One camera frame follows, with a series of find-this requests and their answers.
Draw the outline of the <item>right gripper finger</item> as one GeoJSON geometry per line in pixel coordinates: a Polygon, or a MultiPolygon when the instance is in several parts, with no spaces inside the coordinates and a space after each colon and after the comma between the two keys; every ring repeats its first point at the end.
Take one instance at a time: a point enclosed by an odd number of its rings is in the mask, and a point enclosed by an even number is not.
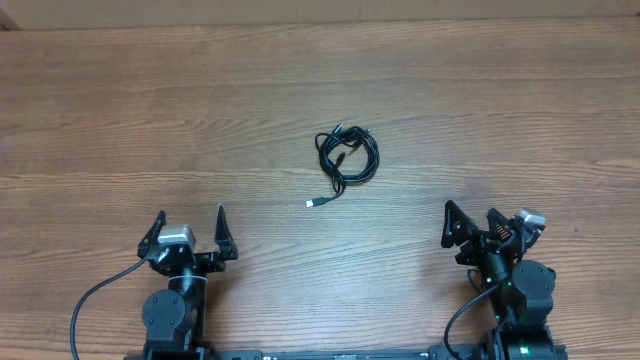
{"type": "Polygon", "coordinates": [[[505,217],[495,208],[487,213],[490,235],[488,241],[493,245],[510,244],[514,236],[514,220],[505,217]]]}
{"type": "Polygon", "coordinates": [[[461,246],[479,232],[473,220],[453,200],[445,203],[445,221],[441,237],[443,248],[461,246]]]}

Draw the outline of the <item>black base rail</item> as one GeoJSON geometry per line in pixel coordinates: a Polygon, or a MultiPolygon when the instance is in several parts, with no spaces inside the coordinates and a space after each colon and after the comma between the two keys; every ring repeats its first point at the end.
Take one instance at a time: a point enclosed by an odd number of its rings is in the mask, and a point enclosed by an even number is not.
{"type": "MultiPolygon", "coordinates": [[[[454,345],[452,349],[462,359],[499,359],[491,357],[489,353],[479,345],[454,345]]],[[[536,353],[532,345],[517,345],[515,353],[502,359],[569,359],[566,348],[556,346],[549,355],[536,353]]],[[[220,360],[452,360],[456,359],[444,345],[432,345],[422,350],[374,350],[374,351],[303,351],[303,352],[276,352],[263,353],[258,350],[245,351],[219,351],[213,355],[208,353],[186,352],[160,352],[149,353],[147,356],[127,355],[123,359],[220,359],[220,360]]]]}

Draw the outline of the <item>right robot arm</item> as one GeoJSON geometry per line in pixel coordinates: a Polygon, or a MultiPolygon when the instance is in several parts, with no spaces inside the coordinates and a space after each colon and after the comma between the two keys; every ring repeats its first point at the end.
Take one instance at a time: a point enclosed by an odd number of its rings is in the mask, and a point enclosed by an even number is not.
{"type": "Polygon", "coordinates": [[[566,347],[554,343],[547,325],[556,272],[524,258],[545,230],[546,218],[526,208],[507,218],[492,208],[483,230],[452,200],[444,211],[441,246],[459,248],[456,263],[468,268],[467,280],[477,295],[454,313],[444,330],[444,344],[431,347],[429,355],[456,360],[567,360],[566,347]],[[454,322],[484,300],[491,304],[496,325],[477,344],[453,345],[454,322]]]}

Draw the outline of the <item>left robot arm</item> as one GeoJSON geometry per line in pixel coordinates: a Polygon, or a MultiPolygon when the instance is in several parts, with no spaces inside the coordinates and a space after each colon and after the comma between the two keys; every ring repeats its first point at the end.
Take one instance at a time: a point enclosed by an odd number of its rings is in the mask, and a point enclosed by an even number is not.
{"type": "Polygon", "coordinates": [[[218,207],[213,238],[216,251],[197,252],[188,224],[169,226],[161,211],[138,245],[137,256],[167,278],[167,287],[151,294],[142,307],[144,359],[217,359],[204,338],[208,275],[226,270],[238,258],[223,206],[218,207]]]}

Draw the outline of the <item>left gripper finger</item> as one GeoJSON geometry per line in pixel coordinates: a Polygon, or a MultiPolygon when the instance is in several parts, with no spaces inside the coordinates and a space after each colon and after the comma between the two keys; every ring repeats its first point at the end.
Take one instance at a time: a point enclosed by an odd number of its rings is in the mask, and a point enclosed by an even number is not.
{"type": "Polygon", "coordinates": [[[228,226],[225,209],[221,204],[218,205],[214,242],[225,261],[238,259],[238,248],[228,226]]]}
{"type": "Polygon", "coordinates": [[[166,225],[166,213],[160,210],[152,226],[138,244],[137,256],[147,258],[158,245],[158,237],[162,228],[166,225]]]}

